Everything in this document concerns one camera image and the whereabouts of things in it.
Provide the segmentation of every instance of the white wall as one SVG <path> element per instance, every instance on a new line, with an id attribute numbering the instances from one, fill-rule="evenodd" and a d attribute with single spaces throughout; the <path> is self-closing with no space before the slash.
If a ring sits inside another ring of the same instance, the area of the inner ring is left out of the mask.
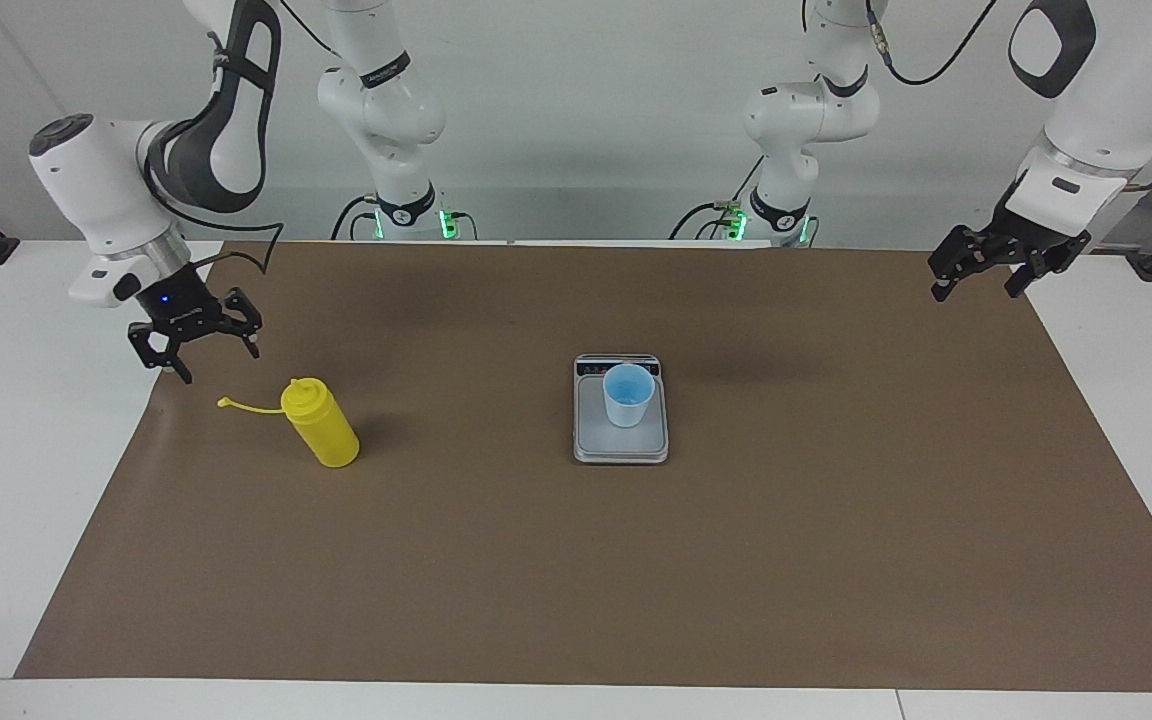
<path id="1" fill-rule="evenodd" d="M 988 217 L 1048 111 L 1006 61 L 1026 1 L 1002 0 L 932 86 L 897 86 L 876 55 L 877 131 L 817 152 L 820 245 L 929 249 L 952 225 Z M 317 0 L 291 2 L 323 28 Z M 730 195 L 753 162 L 740 122 L 746 96 L 812 77 L 794 0 L 394 3 L 416 67 L 448 109 L 431 151 L 435 182 L 488 237 L 660 237 L 682 211 Z M 940 65 L 983 5 L 893 3 L 886 26 L 905 74 Z M 288 237 L 324 237 L 369 179 L 317 109 L 317 76 L 335 59 L 287 15 L 283 24 L 270 182 L 238 220 L 283 219 Z M 74 111 L 189 118 L 206 99 L 210 59 L 210 40 L 177 1 L 0 0 L 5 229 L 77 236 L 28 167 L 38 127 Z"/>

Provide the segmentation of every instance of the digital scale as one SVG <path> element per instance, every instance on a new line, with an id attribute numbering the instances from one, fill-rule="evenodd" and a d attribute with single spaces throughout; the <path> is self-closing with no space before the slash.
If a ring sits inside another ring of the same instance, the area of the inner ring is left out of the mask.
<path id="1" fill-rule="evenodd" d="M 622 363 L 652 373 L 655 393 L 643 420 L 617 429 L 607 419 L 602 376 Z M 669 456 L 669 425 L 664 410 L 660 361 L 653 355 L 581 355 L 573 365 L 573 454 L 593 465 L 659 465 Z"/>

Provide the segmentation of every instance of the black round cap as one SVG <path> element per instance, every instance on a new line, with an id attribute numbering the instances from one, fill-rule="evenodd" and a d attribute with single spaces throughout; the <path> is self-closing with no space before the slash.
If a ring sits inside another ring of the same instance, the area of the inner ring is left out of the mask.
<path id="1" fill-rule="evenodd" d="M 83 132 L 84 129 L 88 129 L 92 124 L 93 119 L 90 113 L 79 113 L 77 115 L 69 115 L 69 118 L 52 120 L 51 123 L 47 123 L 47 127 L 36 132 L 33 139 L 29 142 L 29 156 L 31 158 L 41 158 L 52 147 L 73 141 L 74 137 L 78 136 L 78 132 Z"/>

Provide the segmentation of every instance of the plastic cup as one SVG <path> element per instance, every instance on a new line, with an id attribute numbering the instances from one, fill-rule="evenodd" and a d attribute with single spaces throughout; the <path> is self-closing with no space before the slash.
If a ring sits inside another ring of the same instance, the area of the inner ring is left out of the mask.
<path id="1" fill-rule="evenodd" d="M 655 378 L 642 365 L 616 365 L 602 376 L 602 401 L 607 406 L 607 419 L 617 429 L 631 429 L 639 424 L 653 395 Z"/>

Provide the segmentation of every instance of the brown tabletop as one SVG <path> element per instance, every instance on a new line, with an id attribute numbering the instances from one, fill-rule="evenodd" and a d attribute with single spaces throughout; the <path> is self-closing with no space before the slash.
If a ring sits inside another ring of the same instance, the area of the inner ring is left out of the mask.
<path id="1" fill-rule="evenodd" d="M 165 376 L 21 679 L 1152 692 L 1152 518 L 1005 275 L 900 252 L 288 245 Z M 573 460 L 571 363 L 670 456 Z M 274 406 L 319 377 L 362 441 Z"/>

